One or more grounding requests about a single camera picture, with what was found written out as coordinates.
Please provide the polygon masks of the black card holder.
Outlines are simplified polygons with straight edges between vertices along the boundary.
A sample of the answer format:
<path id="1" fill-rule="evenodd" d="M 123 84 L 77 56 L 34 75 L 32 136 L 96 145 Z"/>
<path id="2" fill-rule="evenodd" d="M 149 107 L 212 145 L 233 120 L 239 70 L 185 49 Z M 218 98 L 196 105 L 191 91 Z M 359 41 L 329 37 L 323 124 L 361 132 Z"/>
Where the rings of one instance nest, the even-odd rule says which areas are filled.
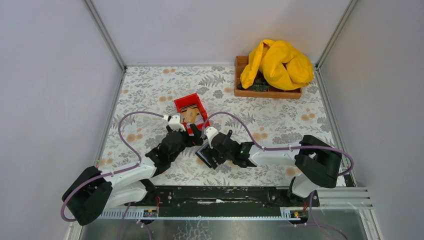
<path id="1" fill-rule="evenodd" d="M 202 145 L 196 152 L 195 155 L 201 159 L 201 161 L 206 164 L 211 169 L 217 168 L 217 163 L 215 161 L 215 157 L 213 156 L 212 149 L 210 148 L 208 143 Z"/>

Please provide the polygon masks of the gold VIP card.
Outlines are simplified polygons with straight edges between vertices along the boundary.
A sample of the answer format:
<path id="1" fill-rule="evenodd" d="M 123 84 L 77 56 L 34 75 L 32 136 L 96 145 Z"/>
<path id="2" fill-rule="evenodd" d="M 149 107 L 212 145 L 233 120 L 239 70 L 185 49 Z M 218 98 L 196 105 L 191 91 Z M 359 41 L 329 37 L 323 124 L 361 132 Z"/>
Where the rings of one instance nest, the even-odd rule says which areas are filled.
<path id="1" fill-rule="evenodd" d="M 197 121 L 201 120 L 202 116 L 200 114 L 200 111 L 197 107 L 190 107 L 187 108 L 184 112 L 184 121 L 186 123 L 196 123 Z"/>

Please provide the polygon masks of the red plastic bin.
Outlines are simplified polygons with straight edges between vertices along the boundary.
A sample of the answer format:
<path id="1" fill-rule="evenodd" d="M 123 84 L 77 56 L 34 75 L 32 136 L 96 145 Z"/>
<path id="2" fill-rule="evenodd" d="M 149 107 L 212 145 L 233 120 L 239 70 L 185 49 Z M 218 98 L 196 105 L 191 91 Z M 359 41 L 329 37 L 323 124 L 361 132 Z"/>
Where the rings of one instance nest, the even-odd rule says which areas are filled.
<path id="1" fill-rule="evenodd" d="M 198 130 L 202 129 L 208 115 L 197 93 L 178 98 L 174 104 L 189 135 L 194 135 L 191 124 L 195 124 Z"/>

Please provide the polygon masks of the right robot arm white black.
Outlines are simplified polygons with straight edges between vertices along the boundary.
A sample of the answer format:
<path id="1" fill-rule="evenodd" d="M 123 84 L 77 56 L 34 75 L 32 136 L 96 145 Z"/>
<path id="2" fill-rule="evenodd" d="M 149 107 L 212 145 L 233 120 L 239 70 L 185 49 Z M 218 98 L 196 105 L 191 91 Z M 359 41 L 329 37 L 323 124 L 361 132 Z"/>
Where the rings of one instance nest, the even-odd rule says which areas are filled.
<path id="1" fill-rule="evenodd" d="M 253 141 L 237 142 L 227 134 L 209 127 L 207 142 L 196 155 L 209 167 L 216 169 L 226 161 L 241 168 L 265 165 L 291 165 L 300 170 L 289 185 L 288 196 L 306 198 L 318 188 L 332 189 L 337 185 L 342 155 L 312 135 L 304 135 L 298 143 L 261 146 Z"/>

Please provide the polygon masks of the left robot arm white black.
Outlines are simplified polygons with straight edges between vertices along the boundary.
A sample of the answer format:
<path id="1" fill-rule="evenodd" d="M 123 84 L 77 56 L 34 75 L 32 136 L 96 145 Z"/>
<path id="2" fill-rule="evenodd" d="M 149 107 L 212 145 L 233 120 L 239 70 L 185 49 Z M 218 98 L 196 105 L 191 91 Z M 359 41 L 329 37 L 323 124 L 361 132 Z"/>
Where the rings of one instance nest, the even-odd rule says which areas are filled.
<path id="1" fill-rule="evenodd" d="M 186 148 L 201 146 L 202 132 L 191 124 L 192 134 L 172 130 L 161 143 L 136 163 L 122 165 L 112 171 L 87 167 L 62 196 L 60 214 L 66 222 L 78 222 L 81 226 L 96 220 L 105 210 L 119 205 L 142 201 L 152 186 L 145 186 L 150 178 L 162 174 L 171 167 Z"/>

